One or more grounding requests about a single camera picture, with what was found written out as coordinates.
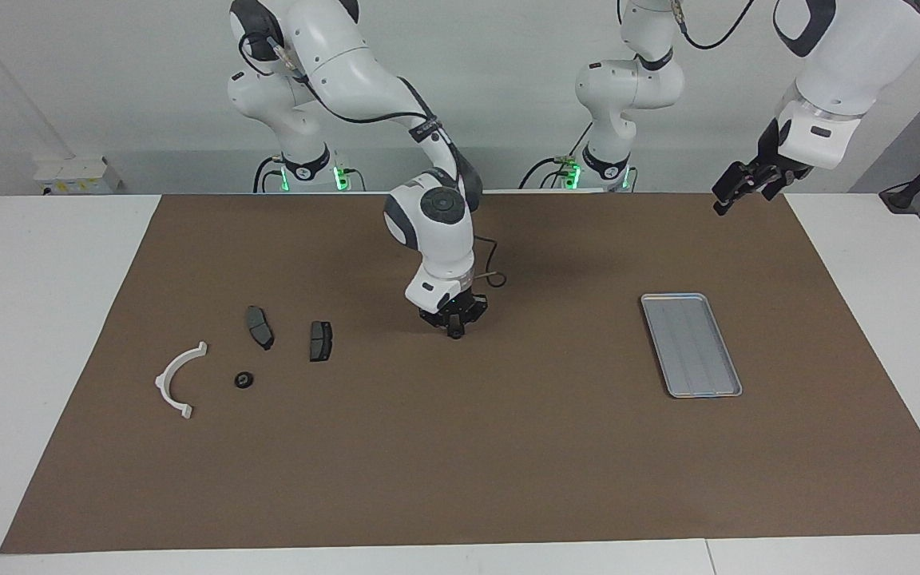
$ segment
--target robot elbow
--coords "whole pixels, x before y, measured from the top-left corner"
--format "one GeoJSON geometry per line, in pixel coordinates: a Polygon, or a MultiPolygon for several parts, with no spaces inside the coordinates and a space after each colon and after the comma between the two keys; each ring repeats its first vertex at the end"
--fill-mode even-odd
{"type": "Polygon", "coordinates": [[[639,69],[638,97],[635,109],[661,109],[675,105],[684,94],[684,70],[679,63],[665,63],[661,69],[650,70],[643,66],[639,69]]]}
{"type": "Polygon", "coordinates": [[[638,93],[635,62],[600,61],[577,74],[577,100],[595,116],[596,110],[627,109],[638,93]]]}

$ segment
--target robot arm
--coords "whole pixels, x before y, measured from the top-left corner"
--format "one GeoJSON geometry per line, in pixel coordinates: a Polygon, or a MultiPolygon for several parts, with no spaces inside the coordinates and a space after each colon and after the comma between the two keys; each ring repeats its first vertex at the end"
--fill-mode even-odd
{"type": "MultiPolygon", "coordinates": [[[[421,266],[406,297],[428,323],[459,338],[464,324],[478,320],[488,307],[483,295],[471,292],[471,213],[482,195],[474,167],[413,86],[375,60],[357,29],[355,2],[235,0],[231,11],[234,33],[252,61],[284,65],[289,83],[305,88],[339,119],[355,124],[397,121],[431,160],[431,170],[390,193],[384,217],[399,243],[421,252],[421,266]]],[[[285,109],[275,114],[289,117],[285,109]]],[[[302,124],[292,130],[295,136],[303,133],[302,124]]]]}
{"type": "Polygon", "coordinates": [[[229,80],[228,93],[238,112],[262,121],[275,132],[284,174],[292,189],[335,181],[335,149],[321,137],[316,117],[296,109],[314,101],[307,89],[295,86],[284,73],[264,76],[242,69],[229,80]]]}
{"type": "Polygon", "coordinates": [[[879,92],[920,54],[920,0],[779,0],[774,22],[804,69],[755,159],[737,161],[712,187],[720,215],[745,194],[771,200],[812,168],[835,168],[879,92]]]}
{"type": "Polygon", "coordinates": [[[636,136],[629,110],[667,108],[679,101],[684,72],[672,59],[675,35],[669,0],[629,0],[621,37],[635,58],[590,63],[577,75],[577,99],[593,121],[581,150],[589,185],[616,189],[624,181],[636,136]]]}

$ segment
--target black washer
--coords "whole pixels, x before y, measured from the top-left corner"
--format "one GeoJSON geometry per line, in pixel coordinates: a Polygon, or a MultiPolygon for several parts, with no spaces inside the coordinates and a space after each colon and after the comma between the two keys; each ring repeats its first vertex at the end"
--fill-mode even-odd
{"type": "Polygon", "coordinates": [[[233,385],[237,386],[241,390],[248,389],[255,382],[255,375],[250,371],[241,371],[236,375],[236,379],[233,379],[233,385]]]}

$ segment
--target metal tray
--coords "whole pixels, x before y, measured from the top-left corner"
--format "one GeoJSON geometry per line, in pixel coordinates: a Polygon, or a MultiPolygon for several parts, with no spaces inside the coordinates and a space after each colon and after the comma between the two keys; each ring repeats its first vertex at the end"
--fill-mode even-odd
{"type": "Polygon", "coordinates": [[[741,394],[740,379],[704,295],[646,294],[641,306],[669,395],[712,398],[741,394]]]}

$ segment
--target curved white part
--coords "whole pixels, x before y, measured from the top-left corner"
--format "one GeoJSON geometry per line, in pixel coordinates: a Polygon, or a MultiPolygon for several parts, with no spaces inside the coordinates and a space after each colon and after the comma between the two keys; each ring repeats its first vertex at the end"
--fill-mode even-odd
{"type": "Polygon", "coordinates": [[[190,412],[193,411],[193,407],[190,407],[186,403],[179,403],[169,393],[169,385],[173,382],[173,375],[179,371],[180,367],[183,367],[191,359],[197,359],[198,357],[204,357],[204,354],[208,353],[208,344],[201,342],[196,348],[192,350],[185,351],[178,355],[168,367],[165,368],[165,371],[161,372],[161,375],[158,375],[154,379],[154,386],[161,391],[161,397],[165,400],[165,403],[172,405],[179,409],[180,414],[183,415],[183,419],[190,419],[190,412]]]}

